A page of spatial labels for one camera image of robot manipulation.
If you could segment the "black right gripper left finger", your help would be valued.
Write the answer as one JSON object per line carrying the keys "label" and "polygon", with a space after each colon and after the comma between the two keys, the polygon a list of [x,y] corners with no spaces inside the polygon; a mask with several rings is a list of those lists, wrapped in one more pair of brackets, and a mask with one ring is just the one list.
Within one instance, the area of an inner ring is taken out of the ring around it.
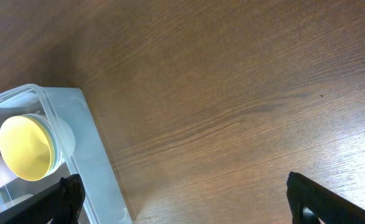
{"label": "black right gripper left finger", "polygon": [[0,213],[0,224],[77,224],[85,200],[81,176],[73,174]]}

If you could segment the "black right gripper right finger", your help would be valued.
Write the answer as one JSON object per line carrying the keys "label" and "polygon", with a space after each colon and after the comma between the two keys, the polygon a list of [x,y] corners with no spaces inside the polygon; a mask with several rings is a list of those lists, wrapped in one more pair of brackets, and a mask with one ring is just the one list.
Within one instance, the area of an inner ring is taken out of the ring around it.
{"label": "black right gripper right finger", "polygon": [[292,223],[365,223],[365,210],[297,172],[287,180]]}

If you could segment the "white plastic bowl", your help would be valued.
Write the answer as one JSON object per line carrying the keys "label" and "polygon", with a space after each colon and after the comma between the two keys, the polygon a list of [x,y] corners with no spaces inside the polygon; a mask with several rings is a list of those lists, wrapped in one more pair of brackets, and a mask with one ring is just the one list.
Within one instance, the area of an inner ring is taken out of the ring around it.
{"label": "white plastic bowl", "polygon": [[72,128],[69,126],[69,124],[67,122],[65,122],[62,118],[58,119],[59,124],[60,124],[60,128],[61,130],[64,132],[63,135],[64,137],[66,137],[66,142],[68,144],[68,146],[65,149],[65,154],[63,152],[62,153],[62,164],[65,162],[65,156],[67,157],[71,157],[71,155],[73,154],[74,150],[75,150],[75,135],[72,131]]}

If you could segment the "yellow plastic bowl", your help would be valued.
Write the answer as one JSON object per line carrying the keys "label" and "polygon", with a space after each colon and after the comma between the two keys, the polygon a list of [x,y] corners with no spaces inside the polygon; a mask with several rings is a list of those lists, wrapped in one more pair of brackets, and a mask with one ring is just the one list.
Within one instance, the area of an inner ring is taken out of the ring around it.
{"label": "yellow plastic bowl", "polygon": [[56,162],[49,130],[37,118],[28,115],[13,116],[2,123],[0,152],[8,168],[27,181],[43,179]]}

